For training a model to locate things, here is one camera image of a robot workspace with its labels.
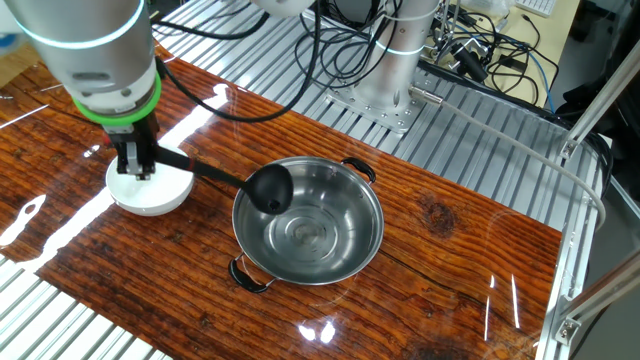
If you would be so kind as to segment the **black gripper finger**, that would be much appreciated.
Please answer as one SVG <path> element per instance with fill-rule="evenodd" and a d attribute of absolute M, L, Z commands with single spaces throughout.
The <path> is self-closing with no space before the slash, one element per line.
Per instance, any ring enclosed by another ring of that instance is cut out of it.
<path fill-rule="evenodd" d="M 118 143 L 117 150 L 117 173 L 120 175 L 131 175 L 137 180 L 146 179 L 144 166 L 138 159 L 138 149 L 135 142 Z"/>
<path fill-rule="evenodd" d="M 153 174 L 156 170 L 157 143 L 155 141 L 143 142 L 143 173 Z"/>

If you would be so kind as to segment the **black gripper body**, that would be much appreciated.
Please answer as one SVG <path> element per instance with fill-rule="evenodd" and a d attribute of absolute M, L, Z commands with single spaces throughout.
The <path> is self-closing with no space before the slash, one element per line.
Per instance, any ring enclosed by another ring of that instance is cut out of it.
<path fill-rule="evenodd" d="M 127 143 L 153 148 L 158 144 L 157 134 L 160 127 L 155 115 L 147 115 L 128 125 L 103 125 L 103 129 L 113 148 L 120 148 Z"/>

